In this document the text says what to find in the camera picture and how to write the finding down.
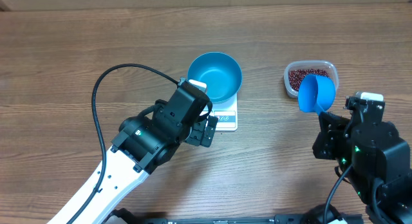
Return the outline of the blue plastic scoop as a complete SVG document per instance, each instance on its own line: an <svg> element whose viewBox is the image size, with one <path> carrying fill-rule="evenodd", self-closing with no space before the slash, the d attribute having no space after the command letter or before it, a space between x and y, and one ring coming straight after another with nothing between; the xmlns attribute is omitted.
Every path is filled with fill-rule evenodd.
<svg viewBox="0 0 412 224"><path fill-rule="evenodd" d="M320 75L307 75L298 91L299 109L304 113L320 115L331 108L335 93L332 79Z"/></svg>

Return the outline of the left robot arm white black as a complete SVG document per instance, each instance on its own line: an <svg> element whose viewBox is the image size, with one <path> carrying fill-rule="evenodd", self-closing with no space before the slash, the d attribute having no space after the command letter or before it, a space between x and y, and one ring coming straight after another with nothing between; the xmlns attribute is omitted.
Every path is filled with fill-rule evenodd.
<svg viewBox="0 0 412 224"><path fill-rule="evenodd" d="M168 101L124 120L99 166L51 223L103 223L181 143L210 146L218 119L204 112L212 109L206 92L205 83L181 79Z"/></svg>

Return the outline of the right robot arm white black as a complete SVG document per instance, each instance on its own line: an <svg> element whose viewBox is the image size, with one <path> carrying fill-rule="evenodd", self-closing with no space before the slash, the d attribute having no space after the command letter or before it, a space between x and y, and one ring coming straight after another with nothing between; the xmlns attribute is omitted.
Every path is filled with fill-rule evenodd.
<svg viewBox="0 0 412 224"><path fill-rule="evenodd" d="M374 223L411 223L410 146L382 113L344 118L321 113L312 147L316 158L335 160Z"/></svg>

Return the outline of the white kitchen scale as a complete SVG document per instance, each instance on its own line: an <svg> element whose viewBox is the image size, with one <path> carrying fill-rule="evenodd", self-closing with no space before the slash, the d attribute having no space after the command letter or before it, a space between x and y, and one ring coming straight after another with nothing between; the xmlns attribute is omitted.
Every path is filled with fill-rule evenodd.
<svg viewBox="0 0 412 224"><path fill-rule="evenodd" d="M227 100L213 102L210 116L218 118L217 131L236 131L238 129L238 97L237 93Z"/></svg>

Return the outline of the blue bowl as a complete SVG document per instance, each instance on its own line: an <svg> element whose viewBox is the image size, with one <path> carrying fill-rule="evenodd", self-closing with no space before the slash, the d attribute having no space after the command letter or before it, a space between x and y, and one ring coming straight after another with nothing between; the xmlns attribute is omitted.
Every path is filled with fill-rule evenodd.
<svg viewBox="0 0 412 224"><path fill-rule="evenodd" d="M222 52L209 52L197 57L189 66L187 77L205 83L207 95L214 104L231 99L243 82L238 62Z"/></svg>

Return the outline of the red beans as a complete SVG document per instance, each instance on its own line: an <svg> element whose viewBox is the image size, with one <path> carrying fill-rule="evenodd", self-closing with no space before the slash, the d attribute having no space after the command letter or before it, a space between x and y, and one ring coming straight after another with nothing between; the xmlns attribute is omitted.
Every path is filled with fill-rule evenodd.
<svg viewBox="0 0 412 224"><path fill-rule="evenodd" d="M310 69L292 70L288 72L288 79L289 79L291 88L295 91L299 91L300 85L303 79L307 75L320 75L320 76L329 78L328 72L325 70L321 70L321 69L310 68Z"/></svg>

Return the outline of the clear plastic container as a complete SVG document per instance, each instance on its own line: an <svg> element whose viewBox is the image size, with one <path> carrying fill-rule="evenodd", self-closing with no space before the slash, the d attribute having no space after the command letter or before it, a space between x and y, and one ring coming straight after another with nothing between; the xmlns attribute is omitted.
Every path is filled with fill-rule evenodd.
<svg viewBox="0 0 412 224"><path fill-rule="evenodd" d="M291 98L297 98L301 90L309 88L309 82L316 80L334 85L335 91L339 87L339 76L336 67L321 60L295 61L290 63L284 71L286 93Z"/></svg>

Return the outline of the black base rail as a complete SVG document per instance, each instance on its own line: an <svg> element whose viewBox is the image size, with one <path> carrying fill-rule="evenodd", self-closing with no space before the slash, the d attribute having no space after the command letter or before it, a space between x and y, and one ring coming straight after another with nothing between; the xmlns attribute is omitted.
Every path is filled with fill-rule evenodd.
<svg viewBox="0 0 412 224"><path fill-rule="evenodd" d="M273 217L247 218L191 218L167 219L137 216L126 209L114 210L104 224L310 224L323 223L321 213L309 211L304 214L276 214Z"/></svg>

